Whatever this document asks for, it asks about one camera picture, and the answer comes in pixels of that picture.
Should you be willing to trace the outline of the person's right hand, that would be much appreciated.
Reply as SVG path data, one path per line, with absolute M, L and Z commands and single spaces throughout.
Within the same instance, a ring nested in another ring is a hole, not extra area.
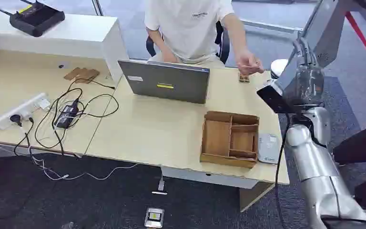
M 163 62 L 170 62 L 170 63 L 180 63 L 180 59 L 169 49 L 162 49 L 162 61 Z

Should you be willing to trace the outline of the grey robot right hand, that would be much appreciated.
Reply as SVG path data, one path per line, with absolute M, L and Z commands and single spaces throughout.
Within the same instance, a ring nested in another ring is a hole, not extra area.
M 296 70 L 293 88 L 287 91 L 287 100 L 293 106 L 323 106 L 324 73 L 306 38 L 293 41 L 296 52 Z

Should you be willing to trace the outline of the person's left hand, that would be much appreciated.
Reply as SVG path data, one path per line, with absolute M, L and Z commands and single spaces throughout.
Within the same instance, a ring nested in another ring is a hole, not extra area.
M 238 53 L 235 53 L 235 61 L 242 75 L 264 72 L 261 61 L 248 50 L 240 50 Z

